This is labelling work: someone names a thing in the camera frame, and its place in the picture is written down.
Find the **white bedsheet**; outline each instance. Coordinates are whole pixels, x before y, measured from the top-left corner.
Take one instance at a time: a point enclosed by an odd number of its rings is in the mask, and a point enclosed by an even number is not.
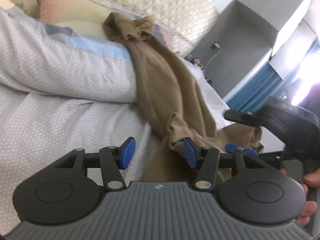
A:
[[[124,180],[140,179],[159,141],[136,101],[132,64],[40,36],[0,9],[0,234],[18,223],[15,187],[74,148],[97,152],[137,140]],[[219,128],[227,105],[187,63]],[[101,184],[100,171],[89,177]]]

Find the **gray ribbed platform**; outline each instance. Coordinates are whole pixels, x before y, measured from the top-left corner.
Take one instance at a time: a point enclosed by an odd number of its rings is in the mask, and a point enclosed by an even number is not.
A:
[[[187,183],[133,182],[86,218],[59,227],[19,225],[8,240],[310,240],[296,223],[256,227],[230,217]]]

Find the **blue clip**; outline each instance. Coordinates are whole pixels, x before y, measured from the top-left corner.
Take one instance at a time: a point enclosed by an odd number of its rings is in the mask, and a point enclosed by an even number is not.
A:
[[[128,168],[130,161],[136,151],[136,140],[134,137],[129,137],[119,148],[121,150],[120,169]]]
[[[226,145],[225,150],[226,150],[227,153],[233,154],[237,150],[238,147],[241,147],[241,146],[233,144],[233,143],[229,143],[229,144]],[[243,148],[244,148],[245,152],[251,154],[252,156],[254,156],[254,157],[258,157],[259,156],[259,154],[255,150],[248,149],[248,148],[245,148],[245,147],[243,147]]]
[[[192,144],[187,140],[187,138],[183,139],[183,155],[187,160],[190,168],[195,169],[198,166],[198,160],[196,159],[196,149],[192,146]]]

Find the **pillow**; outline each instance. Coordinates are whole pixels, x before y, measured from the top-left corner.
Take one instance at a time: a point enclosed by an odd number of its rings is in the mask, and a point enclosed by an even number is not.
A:
[[[20,8],[13,6],[7,12],[15,17],[20,17],[29,24],[37,33],[45,38],[59,41],[70,47],[83,48],[98,54],[112,56],[119,60],[131,61],[131,55],[127,48],[114,41],[91,35],[79,35],[69,27],[45,24],[38,19],[28,17]]]
[[[119,12],[134,20],[141,16],[118,8],[108,8],[88,0],[38,0],[39,18],[47,24],[70,27],[79,34],[107,38],[103,23],[110,12]],[[154,36],[165,46],[171,48],[172,33],[164,27],[155,25]]]
[[[8,10],[14,6],[14,3],[10,2],[9,0],[0,0],[0,7],[2,7],[5,10]]]

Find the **finger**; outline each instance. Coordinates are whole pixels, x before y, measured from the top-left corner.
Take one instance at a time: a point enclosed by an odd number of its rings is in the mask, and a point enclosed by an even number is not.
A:
[[[300,217],[308,217],[317,211],[318,205],[315,201],[307,201]]]
[[[310,222],[310,217],[304,217],[298,219],[298,224],[301,226],[306,226]]]
[[[306,184],[301,184],[301,186],[303,187],[304,193],[307,195],[308,194],[308,186]]]
[[[319,187],[320,186],[320,169],[316,170],[314,173],[305,175],[304,182],[309,187]]]
[[[281,173],[283,173],[284,175],[288,175],[287,170],[286,169],[280,169]]]

